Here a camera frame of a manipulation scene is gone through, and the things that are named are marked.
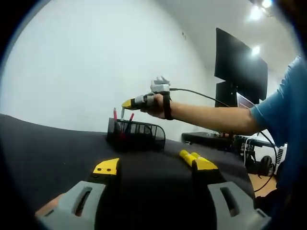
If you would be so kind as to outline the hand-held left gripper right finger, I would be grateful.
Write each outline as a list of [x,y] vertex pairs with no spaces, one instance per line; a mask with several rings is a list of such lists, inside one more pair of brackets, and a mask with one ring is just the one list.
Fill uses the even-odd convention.
[[191,163],[196,209],[207,230],[262,230],[271,218],[237,184],[227,182],[218,167],[204,159]]

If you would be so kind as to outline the person's right hand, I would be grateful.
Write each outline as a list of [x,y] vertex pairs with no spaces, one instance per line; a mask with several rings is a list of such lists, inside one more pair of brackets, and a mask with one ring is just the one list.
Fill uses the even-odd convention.
[[147,113],[153,117],[165,119],[163,95],[156,94],[153,98],[154,98],[154,105],[149,108],[141,109],[141,112]]

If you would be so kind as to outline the person's left hand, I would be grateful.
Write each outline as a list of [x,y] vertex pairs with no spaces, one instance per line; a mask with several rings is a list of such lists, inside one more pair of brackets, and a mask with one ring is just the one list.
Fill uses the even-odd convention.
[[65,193],[58,195],[57,197],[55,197],[54,199],[52,199],[51,201],[49,201],[47,204],[45,204],[43,207],[41,207],[38,211],[35,212],[35,216],[43,216],[45,214],[47,214],[48,212],[50,212],[51,210],[53,210],[59,203],[59,200],[61,199],[61,197],[65,195]]

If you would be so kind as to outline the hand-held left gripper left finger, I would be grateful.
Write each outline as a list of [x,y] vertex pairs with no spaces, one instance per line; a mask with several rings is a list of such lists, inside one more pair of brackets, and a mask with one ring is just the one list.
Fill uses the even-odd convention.
[[118,183],[119,158],[98,163],[86,181],[63,194],[57,204],[38,216],[48,230],[98,230],[104,227],[104,203]]

